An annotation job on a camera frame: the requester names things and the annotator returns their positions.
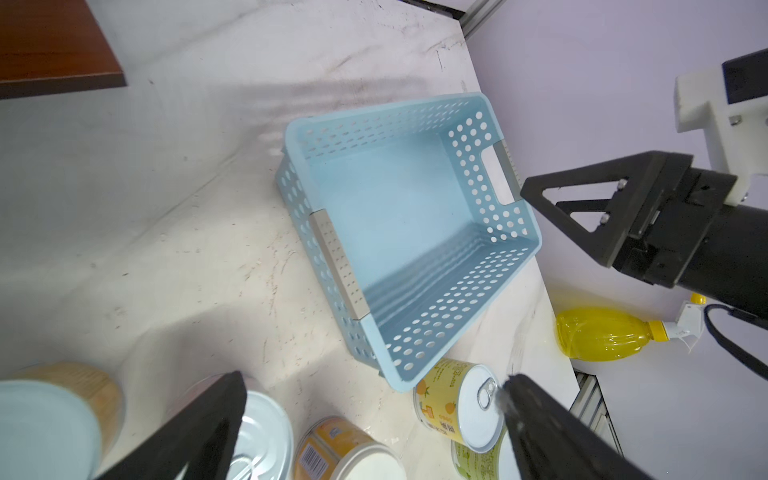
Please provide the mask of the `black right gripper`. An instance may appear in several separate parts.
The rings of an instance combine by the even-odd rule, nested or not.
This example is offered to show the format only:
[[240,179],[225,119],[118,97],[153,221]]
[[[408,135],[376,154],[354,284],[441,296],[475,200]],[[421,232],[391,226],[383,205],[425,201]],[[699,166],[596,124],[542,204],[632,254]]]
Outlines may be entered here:
[[[530,177],[521,196],[599,265],[765,318],[767,211],[725,204],[735,177],[689,169],[692,163],[689,154],[648,151]],[[549,189],[611,182],[616,187],[609,198],[553,203],[544,195]],[[656,187],[676,188],[655,221],[633,239],[641,231],[634,224],[643,208],[663,196]]]

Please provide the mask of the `pink label can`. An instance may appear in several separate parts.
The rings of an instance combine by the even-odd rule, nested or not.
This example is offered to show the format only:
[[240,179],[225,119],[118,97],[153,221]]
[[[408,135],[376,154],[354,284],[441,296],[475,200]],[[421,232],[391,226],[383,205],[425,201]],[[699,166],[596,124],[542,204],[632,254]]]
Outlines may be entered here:
[[244,376],[246,404],[227,479],[288,479],[294,456],[290,419],[252,377]]

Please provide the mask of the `tan label can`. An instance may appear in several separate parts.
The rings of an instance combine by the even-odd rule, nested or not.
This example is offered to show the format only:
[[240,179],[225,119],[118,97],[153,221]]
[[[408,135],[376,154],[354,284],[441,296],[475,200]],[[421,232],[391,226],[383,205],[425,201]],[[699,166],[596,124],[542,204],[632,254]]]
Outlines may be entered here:
[[119,384],[88,364],[61,361],[1,380],[1,477],[92,479],[123,425]]

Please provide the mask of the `orange can white lid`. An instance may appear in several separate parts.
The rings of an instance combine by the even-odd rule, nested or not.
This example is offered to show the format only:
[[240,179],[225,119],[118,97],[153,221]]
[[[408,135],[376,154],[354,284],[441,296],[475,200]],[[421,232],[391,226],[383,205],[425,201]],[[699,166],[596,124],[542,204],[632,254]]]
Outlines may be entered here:
[[340,416],[316,422],[300,440],[293,465],[293,478],[406,479],[398,456],[363,429]]

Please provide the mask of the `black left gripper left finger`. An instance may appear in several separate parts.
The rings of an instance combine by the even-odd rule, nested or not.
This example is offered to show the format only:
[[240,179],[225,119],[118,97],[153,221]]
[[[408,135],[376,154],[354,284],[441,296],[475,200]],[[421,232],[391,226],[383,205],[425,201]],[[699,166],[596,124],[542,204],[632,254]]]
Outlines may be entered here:
[[245,411],[239,371],[226,373],[102,479],[224,479]]

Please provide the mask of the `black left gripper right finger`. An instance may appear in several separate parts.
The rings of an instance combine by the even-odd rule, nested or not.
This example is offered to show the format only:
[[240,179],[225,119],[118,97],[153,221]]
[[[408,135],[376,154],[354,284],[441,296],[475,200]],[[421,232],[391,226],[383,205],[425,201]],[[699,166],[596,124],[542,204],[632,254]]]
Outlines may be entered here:
[[496,394],[523,479],[646,479],[531,378],[508,377]]

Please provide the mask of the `yellow label can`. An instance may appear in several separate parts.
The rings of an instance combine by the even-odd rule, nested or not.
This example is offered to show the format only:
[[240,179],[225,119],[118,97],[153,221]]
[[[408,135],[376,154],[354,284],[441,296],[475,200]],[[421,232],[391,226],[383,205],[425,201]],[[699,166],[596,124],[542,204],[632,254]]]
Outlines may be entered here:
[[483,454],[502,432],[502,414],[494,403],[498,389],[487,366],[444,358],[413,390],[415,413],[427,428]]

